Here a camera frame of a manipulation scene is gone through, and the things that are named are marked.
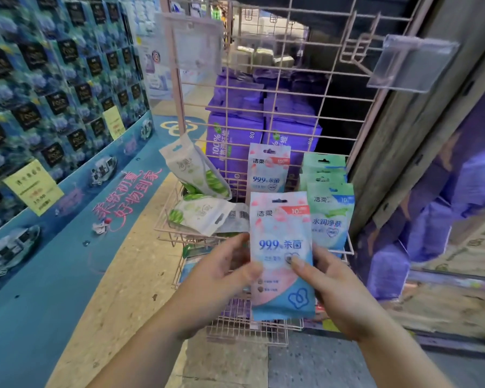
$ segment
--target price label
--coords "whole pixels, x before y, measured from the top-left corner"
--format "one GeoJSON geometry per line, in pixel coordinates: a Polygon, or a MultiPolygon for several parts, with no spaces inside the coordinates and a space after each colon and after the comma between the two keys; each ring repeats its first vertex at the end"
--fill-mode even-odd
{"type": "Polygon", "coordinates": [[[64,195],[37,159],[7,177],[4,183],[38,216],[64,195]]]}
{"type": "Polygon", "coordinates": [[[120,117],[120,113],[118,112],[117,106],[113,106],[111,109],[106,110],[102,114],[104,116],[104,121],[106,121],[106,126],[110,130],[110,133],[113,137],[113,140],[117,140],[126,131],[124,123],[122,122],[122,118],[120,117]]]}

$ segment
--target clear acrylic holder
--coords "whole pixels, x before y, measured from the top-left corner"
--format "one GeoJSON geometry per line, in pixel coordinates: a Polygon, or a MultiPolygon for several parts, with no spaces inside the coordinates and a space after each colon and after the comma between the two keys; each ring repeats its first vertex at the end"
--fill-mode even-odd
{"type": "Polygon", "coordinates": [[[150,41],[154,62],[169,68],[220,73],[223,24],[218,20],[195,18],[178,13],[156,13],[150,41]],[[176,58],[169,49],[174,42],[176,58]]]}
{"type": "Polygon", "coordinates": [[[440,39],[387,35],[367,87],[428,92],[458,47],[440,39]]]}

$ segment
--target left hand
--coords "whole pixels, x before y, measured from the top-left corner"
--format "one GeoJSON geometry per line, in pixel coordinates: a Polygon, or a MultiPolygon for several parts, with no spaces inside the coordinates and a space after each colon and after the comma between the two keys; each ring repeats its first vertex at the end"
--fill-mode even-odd
{"type": "Polygon", "coordinates": [[[259,279],[262,263],[254,261],[236,267],[249,260],[249,250],[243,247],[249,238],[249,234],[243,233],[216,246],[158,311],[166,315],[165,319],[178,330],[181,339],[192,337],[219,316],[230,298],[259,279]]]}

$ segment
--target hand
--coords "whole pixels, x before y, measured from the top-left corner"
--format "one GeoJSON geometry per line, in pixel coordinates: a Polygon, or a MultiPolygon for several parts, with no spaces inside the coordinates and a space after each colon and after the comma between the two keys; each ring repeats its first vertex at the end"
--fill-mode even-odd
{"type": "Polygon", "coordinates": [[[328,316],[349,339],[373,336],[389,315],[361,280],[328,250],[313,244],[315,267],[293,258],[292,269],[315,290],[328,316]]]}
{"type": "Polygon", "coordinates": [[[262,263],[245,264],[250,260],[250,252],[243,245],[249,238],[249,234],[243,233],[216,246],[160,309],[158,314],[167,315],[165,319],[178,329],[181,338],[193,336],[218,317],[230,298],[261,276],[262,263]]]}

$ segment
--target red label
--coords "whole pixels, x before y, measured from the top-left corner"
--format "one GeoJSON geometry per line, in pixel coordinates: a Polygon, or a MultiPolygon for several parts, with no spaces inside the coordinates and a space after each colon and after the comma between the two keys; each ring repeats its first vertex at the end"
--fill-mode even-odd
{"type": "Polygon", "coordinates": [[[269,157],[274,164],[289,165],[289,158],[269,157]]]}
{"type": "Polygon", "coordinates": [[[283,206],[282,208],[286,214],[288,215],[309,215],[309,206],[308,205],[294,205],[294,206],[283,206]]]}

